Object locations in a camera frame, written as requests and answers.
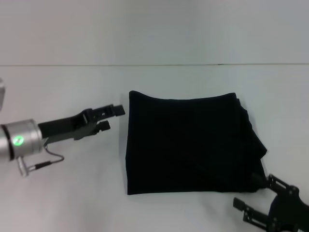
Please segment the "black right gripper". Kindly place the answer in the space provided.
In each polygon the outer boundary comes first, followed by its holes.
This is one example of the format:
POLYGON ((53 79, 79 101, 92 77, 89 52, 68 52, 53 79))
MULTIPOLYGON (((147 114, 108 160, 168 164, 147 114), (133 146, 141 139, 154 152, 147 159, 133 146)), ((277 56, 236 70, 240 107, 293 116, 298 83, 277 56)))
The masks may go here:
POLYGON ((243 221, 268 232, 307 232, 309 230, 309 206, 299 197, 299 189, 290 186, 273 175, 262 177, 252 174, 252 181, 261 188, 277 193, 268 215, 256 211, 239 198, 233 199, 233 207, 243 212, 243 221))

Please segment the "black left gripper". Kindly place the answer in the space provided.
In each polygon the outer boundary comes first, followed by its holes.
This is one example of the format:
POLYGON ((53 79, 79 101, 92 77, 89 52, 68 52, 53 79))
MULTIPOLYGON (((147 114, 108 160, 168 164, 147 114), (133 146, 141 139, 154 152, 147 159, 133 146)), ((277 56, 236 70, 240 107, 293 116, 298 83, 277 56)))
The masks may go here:
POLYGON ((81 113, 68 118, 39 123, 42 138, 45 145, 64 141, 67 139, 80 140, 89 136, 95 129, 95 133, 109 130, 110 124, 106 121, 97 123, 96 120, 104 120, 114 116, 125 115, 122 105, 113 104, 97 109, 86 109, 81 113))

